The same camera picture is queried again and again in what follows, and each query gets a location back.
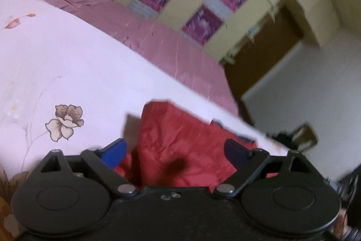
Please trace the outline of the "white floral quilt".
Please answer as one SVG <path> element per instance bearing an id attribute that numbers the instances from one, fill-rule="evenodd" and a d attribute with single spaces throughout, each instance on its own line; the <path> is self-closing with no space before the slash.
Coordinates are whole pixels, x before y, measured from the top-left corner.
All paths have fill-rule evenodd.
<path id="1" fill-rule="evenodd" d="M 1 239 L 325 237 L 340 203 L 297 152 L 270 154 L 233 198 L 217 186 L 135 186 L 120 197 L 102 185 L 80 154 L 119 138 L 133 150 L 151 101 L 264 137 L 79 18 L 43 0 L 1 0 Z"/>

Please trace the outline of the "pink bed sheet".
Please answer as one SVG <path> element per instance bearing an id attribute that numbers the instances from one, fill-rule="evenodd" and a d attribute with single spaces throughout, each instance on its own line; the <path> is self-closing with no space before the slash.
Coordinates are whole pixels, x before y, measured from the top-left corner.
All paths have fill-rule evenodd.
<path id="1" fill-rule="evenodd" d="M 102 30 L 231 114 L 239 114 L 223 67 L 180 32 L 115 0 L 44 1 Z"/>

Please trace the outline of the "brown wooden chair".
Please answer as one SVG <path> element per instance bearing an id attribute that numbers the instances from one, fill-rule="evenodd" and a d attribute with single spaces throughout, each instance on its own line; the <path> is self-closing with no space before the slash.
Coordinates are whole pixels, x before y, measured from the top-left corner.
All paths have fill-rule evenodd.
<path id="1" fill-rule="evenodd" d="M 281 131 L 277 134 L 268 133 L 267 137 L 282 144 L 289 150 L 295 150 L 301 153 L 314 148 L 319 142 L 316 132 L 308 122 L 298 126 L 291 132 Z"/>

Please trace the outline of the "purple poster lower right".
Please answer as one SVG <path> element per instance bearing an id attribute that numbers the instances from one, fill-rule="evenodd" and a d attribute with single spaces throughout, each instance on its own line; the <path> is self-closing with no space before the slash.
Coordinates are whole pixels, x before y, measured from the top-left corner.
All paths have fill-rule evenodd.
<path id="1" fill-rule="evenodd" d="M 182 27 L 182 32 L 197 44 L 204 46 L 223 25 L 223 21 L 205 6 Z"/>

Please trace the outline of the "dark brown wooden door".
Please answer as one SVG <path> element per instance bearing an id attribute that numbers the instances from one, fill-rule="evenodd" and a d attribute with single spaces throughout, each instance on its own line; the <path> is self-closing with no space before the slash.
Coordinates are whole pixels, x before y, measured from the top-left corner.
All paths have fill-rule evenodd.
<path id="1" fill-rule="evenodd" d="M 248 112 L 243 95 L 260 81 L 303 37 L 303 32 L 287 7 L 282 7 L 275 20 L 267 21 L 234 58 L 225 64 L 229 87 L 239 108 L 239 116 L 248 124 L 254 120 Z"/>

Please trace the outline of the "red quilted down jacket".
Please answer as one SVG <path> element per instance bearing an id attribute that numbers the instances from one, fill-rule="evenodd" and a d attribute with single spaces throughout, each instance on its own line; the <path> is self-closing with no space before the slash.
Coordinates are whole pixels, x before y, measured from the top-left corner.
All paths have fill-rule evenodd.
<path id="1" fill-rule="evenodd" d="M 284 153 L 264 137 L 240 137 L 170 102 L 151 101 L 143 108 L 137 145 L 114 170 L 137 187 L 214 189 L 236 171 L 224 155 L 227 139 L 248 150 Z"/>

